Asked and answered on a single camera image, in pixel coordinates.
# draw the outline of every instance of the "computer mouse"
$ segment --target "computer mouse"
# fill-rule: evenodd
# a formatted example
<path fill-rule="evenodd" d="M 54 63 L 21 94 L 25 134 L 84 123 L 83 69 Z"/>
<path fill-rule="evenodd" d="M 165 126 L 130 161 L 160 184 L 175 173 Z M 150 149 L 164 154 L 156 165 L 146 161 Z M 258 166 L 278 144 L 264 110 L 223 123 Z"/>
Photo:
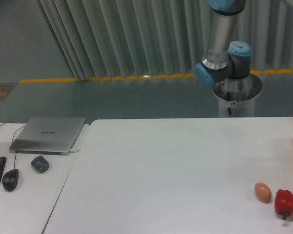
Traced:
<path fill-rule="evenodd" d="M 2 178 L 2 185 L 6 191 L 11 192 L 15 190 L 16 186 L 18 185 L 19 174 L 20 172 L 18 169 L 10 170 L 4 174 Z"/>
<path fill-rule="evenodd" d="M 37 170 L 37 172 L 44 173 L 49 169 L 49 163 L 43 156 L 38 156 L 31 161 L 31 165 Z"/>

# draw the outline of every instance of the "silver laptop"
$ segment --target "silver laptop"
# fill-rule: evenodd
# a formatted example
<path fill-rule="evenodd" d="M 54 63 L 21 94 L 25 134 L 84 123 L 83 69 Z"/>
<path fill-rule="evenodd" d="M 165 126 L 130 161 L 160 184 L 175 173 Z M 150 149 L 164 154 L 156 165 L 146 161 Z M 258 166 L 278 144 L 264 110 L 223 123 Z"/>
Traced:
<path fill-rule="evenodd" d="M 79 117 L 33 117 L 9 149 L 18 153 L 68 155 L 84 121 Z"/>

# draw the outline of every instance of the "laptop logo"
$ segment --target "laptop logo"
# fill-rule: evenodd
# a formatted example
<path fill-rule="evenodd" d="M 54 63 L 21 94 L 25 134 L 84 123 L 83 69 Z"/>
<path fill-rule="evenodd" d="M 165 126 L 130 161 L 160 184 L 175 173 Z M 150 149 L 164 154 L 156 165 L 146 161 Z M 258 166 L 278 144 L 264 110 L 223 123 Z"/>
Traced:
<path fill-rule="evenodd" d="M 55 134 L 55 132 L 51 132 L 51 131 L 42 131 L 42 134 Z"/>

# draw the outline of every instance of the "cable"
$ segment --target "cable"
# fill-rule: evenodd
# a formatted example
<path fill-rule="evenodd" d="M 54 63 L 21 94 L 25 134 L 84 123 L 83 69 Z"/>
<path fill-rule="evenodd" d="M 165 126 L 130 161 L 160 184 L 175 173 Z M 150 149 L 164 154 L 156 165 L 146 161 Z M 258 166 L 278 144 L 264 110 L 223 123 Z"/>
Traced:
<path fill-rule="evenodd" d="M 14 123 L 14 122 L 12 122 L 12 121 L 7 121 L 7 122 L 5 122 L 5 123 L 3 123 L 3 124 L 0 124 L 0 126 L 4 125 L 4 124 L 6 124 L 6 123 Z"/>
<path fill-rule="evenodd" d="M 14 132 L 14 134 L 13 134 L 13 137 L 12 137 L 12 143 L 13 143 L 13 139 L 14 139 L 15 133 L 16 133 L 18 130 L 16 130 L 16 131 Z"/>
<path fill-rule="evenodd" d="M 14 132 L 14 134 L 13 134 L 13 137 L 12 137 L 12 143 L 13 143 L 13 139 L 14 139 L 15 133 L 16 133 L 18 130 L 16 130 L 16 131 Z M 13 166 L 13 169 L 15 169 L 15 161 L 16 161 L 16 151 L 15 151 L 15 157 L 14 157 L 14 166 Z"/>

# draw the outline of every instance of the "egg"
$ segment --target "egg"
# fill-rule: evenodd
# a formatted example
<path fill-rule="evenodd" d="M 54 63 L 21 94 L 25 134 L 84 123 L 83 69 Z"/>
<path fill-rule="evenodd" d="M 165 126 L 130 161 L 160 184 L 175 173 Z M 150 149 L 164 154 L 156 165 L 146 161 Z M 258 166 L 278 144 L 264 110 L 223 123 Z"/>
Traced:
<path fill-rule="evenodd" d="M 254 186 L 256 196 L 263 202 L 270 202 L 272 191 L 264 183 L 257 183 Z"/>

